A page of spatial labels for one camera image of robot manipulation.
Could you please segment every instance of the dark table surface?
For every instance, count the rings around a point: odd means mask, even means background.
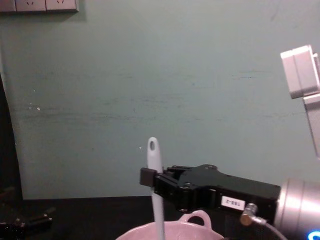
[[[29,240],[115,240],[132,228],[154,221],[149,196],[24,200],[14,204],[15,210],[25,217],[42,214],[51,207],[56,208],[51,215],[51,230],[29,237]],[[242,240],[277,239],[261,227],[241,226],[237,216],[206,212],[210,215],[212,229],[225,237]],[[176,221],[182,213],[165,202],[164,215],[166,221]]]

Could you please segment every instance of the pink bowl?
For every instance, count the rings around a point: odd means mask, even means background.
[[[203,219],[204,226],[188,222],[192,217]],[[164,222],[165,240],[223,240],[224,237],[211,229],[211,220],[202,210],[184,214],[178,221]],[[157,240],[154,222],[133,228],[116,240]]]

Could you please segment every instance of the metal cylinder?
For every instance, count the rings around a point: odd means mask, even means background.
[[[307,240],[320,231],[320,183],[290,178],[277,204],[274,226],[287,238]]]

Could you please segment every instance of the plastic spoon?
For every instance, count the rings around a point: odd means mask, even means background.
[[[163,173],[163,164],[160,154],[159,143],[155,137],[149,138],[148,141],[147,166],[149,169],[156,170],[158,173]],[[163,198],[155,193],[153,187],[151,188],[151,198],[157,239],[166,240]]]

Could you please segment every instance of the gray cable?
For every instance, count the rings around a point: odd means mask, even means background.
[[[266,223],[265,226],[270,229],[275,235],[277,235],[278,238],[281,240],[288,240],[281,232],[278,231],[274,226],[270,225],[269,223]]]

